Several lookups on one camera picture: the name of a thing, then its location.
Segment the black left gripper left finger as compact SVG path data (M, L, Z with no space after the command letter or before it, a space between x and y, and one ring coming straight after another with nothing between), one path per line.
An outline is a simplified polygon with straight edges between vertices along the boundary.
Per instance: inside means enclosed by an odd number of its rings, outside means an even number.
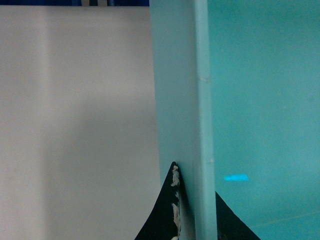
M178 240L180 233L180 172L172 162L154 207L135 239Z

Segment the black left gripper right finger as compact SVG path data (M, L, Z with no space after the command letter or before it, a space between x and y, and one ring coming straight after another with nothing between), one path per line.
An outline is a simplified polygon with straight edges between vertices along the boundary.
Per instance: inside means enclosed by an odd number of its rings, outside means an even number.
M261 240L215 192L218 240Z

